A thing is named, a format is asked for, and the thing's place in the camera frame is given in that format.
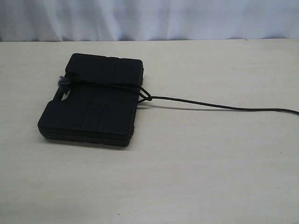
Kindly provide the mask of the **white backdrop curtain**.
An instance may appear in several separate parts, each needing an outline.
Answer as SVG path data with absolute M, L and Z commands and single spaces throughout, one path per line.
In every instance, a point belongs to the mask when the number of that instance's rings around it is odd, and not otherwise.
M 153 41 L 297 38 L 296 0 L 3 0 L 0 39 Z

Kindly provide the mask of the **black plastic carrying case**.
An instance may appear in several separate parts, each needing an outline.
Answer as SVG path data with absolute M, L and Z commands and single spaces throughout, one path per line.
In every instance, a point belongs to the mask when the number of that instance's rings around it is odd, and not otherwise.
M 125 147 L 134 121 L 143 82 L 139 59 L 75 53 L 65 68 L 75 81 L 57 90 L 38 121 L 47 139 Z

